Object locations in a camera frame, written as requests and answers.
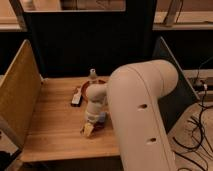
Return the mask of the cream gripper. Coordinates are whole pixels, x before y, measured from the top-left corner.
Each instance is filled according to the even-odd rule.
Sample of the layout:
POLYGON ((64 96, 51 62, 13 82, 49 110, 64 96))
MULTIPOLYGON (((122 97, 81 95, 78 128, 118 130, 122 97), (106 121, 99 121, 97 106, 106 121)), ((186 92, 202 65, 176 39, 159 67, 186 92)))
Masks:
POLYGON ((100 116, 99 115, 95 115, 95 114, 91 114, 89 112, 85 112, 85 119, 87 122, 89 123, 86 123, 84 125, 84 130, 83 130, 83 135, 85 137, 89 137, 93 130, 94 130, 94 125, 95 123, 97 123, 99 121, 99 118, 100 116))

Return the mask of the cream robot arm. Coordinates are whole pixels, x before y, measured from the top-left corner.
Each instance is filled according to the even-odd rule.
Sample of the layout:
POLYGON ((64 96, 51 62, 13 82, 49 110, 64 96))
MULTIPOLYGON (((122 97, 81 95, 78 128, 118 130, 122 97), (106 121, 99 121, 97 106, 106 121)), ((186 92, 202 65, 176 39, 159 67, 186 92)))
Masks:
POLYGON ((121 66, 107 83, 86 89, 86 120, 97 122, 103 106, 108 106, 124 171, 176 170, 158 100, 177 82, 173 64, 151 60, 121 66))

